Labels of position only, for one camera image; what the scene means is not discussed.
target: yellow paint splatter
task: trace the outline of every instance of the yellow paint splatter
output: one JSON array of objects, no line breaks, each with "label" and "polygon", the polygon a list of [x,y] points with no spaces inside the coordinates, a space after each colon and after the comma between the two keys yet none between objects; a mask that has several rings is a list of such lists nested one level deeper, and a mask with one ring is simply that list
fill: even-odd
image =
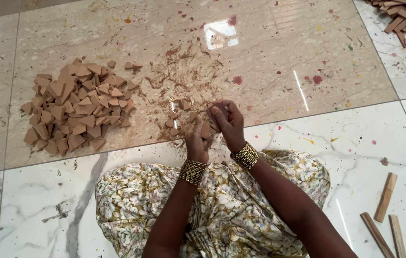
[{"label": "yellow paint splatter", "polygon": [[303,139],[309,141],[311,144],[314,145],[314,140],[309,140],[309,139],[306,139],[306,138],[303,138]]},{"label": "yellow paint splatter", "polygon": [[336,140],[338,140],[338,138],[340,138],[341,136],[338,136],[337,138],[335,138],[335,139],[332,139],[332,137],[330,138],[330,142],[334,142],[334,141],[336,141]]}]

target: gold bangle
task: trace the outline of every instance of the gold bangle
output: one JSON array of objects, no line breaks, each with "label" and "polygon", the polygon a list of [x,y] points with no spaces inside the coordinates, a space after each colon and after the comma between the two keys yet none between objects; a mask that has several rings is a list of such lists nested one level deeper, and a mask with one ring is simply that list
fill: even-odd
[{"label": "gold bangle", "polygon": [[230,158],[232,158],[236,163],[244,170],[249,171],[256,164],[259,159],[259,153],[254,147],[252,147],[249,142],[240,150],[239,153],[231,153]]},{"label": "gold bangle", "polygon": [[179,178],[199,186],[206,166],[205,163],[187,159],[180,169]]}]

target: red paint stain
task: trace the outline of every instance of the red paint stain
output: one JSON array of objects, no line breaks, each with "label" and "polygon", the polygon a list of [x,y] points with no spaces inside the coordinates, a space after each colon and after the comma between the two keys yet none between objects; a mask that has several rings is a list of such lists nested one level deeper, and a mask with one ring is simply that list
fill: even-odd
[{"label": "red paint stain", "polygon": [[229,24],[229,26],[236,26],[238,24],[238,17],[236,16],[236,14],[230,16],[230,19],[227,21],[227,23]]},{"label": "red paint stain", "polygon": [[233,83],[241,85],[243,83],[243,77],[242,76],[233,77]]},{"label": "red paint stain", "polygon": [[314,81],[314,84],[318,85],[320,82],[322,82],[322,78],[319,75],[315,75],[315,76],[313,76],[313,81]]}]

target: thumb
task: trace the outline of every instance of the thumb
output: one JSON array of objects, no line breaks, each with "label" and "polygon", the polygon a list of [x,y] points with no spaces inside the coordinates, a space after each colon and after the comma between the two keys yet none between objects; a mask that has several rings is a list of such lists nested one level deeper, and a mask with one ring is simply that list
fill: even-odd
[{"label": "thumb", "polygon": [[227,121],[225,116],[223,116],[222,111],[218,107],[212,107],[211,108],[211,113],[216,118],[217,123],[219,124],[219,127],[220,127],[221,130],[231,126],[229,121]]},{"label": "thumb", "polygon": [[203,120],[201,119],[201,116],[198,115],[195,118],[195,127],[193,129],[193,135],[199,139],[201,138],[201,128],[203,127]]}]

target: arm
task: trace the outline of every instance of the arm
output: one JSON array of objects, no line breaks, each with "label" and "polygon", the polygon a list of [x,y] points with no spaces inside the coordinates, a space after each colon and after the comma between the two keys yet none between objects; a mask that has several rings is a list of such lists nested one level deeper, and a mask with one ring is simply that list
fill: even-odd
[{"label": "arm", "polygon": [[[232,101],[216,101],[214,104],[222,104],[229,109],[228,120],[218,107],[212,107],[211,113],[222,130],[229,150],[238,153],[246,144],[243,134],[243,116]],[[303,242],[311,257],[357,258],[326,215],[289,179],[261,158],[249,173],[262,187],[275,212]]]},{"label": "arm", "polygon": [[[187,158],[202,163],[209,160],[208,148],[212,140],[201,138],[201,117],[196,117],[195,128],[185,137]],[[192,207],[197,186],[181,178],[171,192],[147,239],[142,257],[177,257],[184,236],[185,226]]]}]

